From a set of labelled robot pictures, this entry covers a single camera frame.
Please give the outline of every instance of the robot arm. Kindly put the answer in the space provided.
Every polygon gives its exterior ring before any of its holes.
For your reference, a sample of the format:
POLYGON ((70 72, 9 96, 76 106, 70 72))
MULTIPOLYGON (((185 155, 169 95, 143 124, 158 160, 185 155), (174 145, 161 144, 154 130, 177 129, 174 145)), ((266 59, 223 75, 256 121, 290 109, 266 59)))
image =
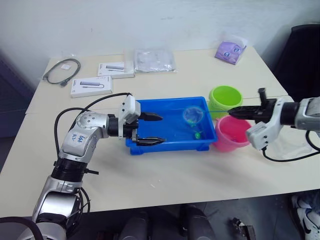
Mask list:
MULTIPOLYGON (((141 112, 139 102, 128 95, 119 109, 119 116, 93 111, 81 113, 64 138, 54 163, 33 210, 32 221, 40 229, 44 239, 65 240, 70 229, 79 220, 81 199, 77 196, 86 173, 98 174, 87 168, 99 139, 108 137, 131 138, 137 145, 152 146, 163 143, 159 137, 139 138, 138 119, 159 121, 155 113, 141 112)), ((33 239, 25 230, 19 240, 33 239)))
POLYGON ((267 99, 264 88, 259 89, 261 106, 239 106, 229 110, 237 119, 255 120, 256 125, 246 135, 252 146, 264 149, 279 135, 283 125, 320 133, 320 97, 301 102, 285 102, 282 98, 267 99))

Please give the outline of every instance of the white wall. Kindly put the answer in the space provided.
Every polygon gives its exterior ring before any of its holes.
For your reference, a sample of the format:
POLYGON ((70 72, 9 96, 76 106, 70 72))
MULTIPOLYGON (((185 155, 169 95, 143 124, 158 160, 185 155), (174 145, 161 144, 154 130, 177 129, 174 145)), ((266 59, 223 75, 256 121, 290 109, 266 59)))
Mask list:
POLYGON ((249 39, 272 67, 291 27, 320 22, 320 0, 0 0, 0 54, 36 87, 51 57, 249 39))

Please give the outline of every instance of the pink plastic bucket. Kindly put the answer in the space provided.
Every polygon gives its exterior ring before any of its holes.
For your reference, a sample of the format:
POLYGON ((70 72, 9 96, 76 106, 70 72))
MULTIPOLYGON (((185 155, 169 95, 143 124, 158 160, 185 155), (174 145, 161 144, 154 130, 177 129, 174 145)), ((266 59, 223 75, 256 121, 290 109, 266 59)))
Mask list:
POLYGON ((236 148, 242 148, 249 144, 246 130, 251 125, 246 120, 236 119, 230 115, 217 119, 215 131, 218 141, 213 145, 220 152, 231 152, 236 148))

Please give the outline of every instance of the shoe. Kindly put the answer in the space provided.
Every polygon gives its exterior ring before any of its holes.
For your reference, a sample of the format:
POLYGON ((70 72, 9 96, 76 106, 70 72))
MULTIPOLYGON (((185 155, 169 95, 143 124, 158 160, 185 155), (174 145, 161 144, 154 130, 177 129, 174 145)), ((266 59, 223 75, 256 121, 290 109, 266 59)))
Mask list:
POLYGON ((292 207, 295 209, 303 208, 303 209, 311 209, 311 206, 305 201, 301 200, 297 195, 293 195, 291 197, 292 207))
POLYGON ((293 208, 293 221, 304 240, 320 240, 320 215, 310 208, 293 208))

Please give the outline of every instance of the floor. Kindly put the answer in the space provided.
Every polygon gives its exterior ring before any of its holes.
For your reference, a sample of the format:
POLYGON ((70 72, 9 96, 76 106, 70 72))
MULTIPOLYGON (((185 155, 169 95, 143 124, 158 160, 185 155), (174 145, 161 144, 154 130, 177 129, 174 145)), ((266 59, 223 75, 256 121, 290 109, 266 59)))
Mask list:
MULTIPOLYGON (((14 137, 0 138, 0 170, 13 144, 14 137)), ((288 195, 271 195, 225 201, 193 203, 207 216, 218 240, 244 240, 230 224, 234 217, 246 225, 253 225, 257 240, 300 240, 288 210, 288 195)), ((164 215, 172 219, 179 214, 179 205, 144 208, 153 219, 161 221, 164 215)), ((71 240, 95 239, 96 233, 106 228, 119 231, 126 220, 140 209, 93 212, 85 214, 81 228, 71 240)), ((23 231, 18 224, 0 224, 0 239, 15 240, 23 231)))

